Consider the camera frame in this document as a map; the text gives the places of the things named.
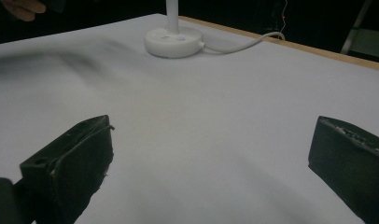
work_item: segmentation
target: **white tabletop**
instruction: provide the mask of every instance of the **white tabletop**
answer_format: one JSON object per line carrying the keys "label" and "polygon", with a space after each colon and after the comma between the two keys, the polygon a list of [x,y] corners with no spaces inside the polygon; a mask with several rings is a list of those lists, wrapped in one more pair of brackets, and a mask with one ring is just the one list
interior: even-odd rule
{"label": "white tabletop", "polygon": [[[163,15],[0,45],[0,176],[107,114],[115,157],[77,223],[362,223],[308,167],[318,116],[379,136],[379,71],[262,42],[166,60]],[[249,40],[201,25],[206,44]]]}

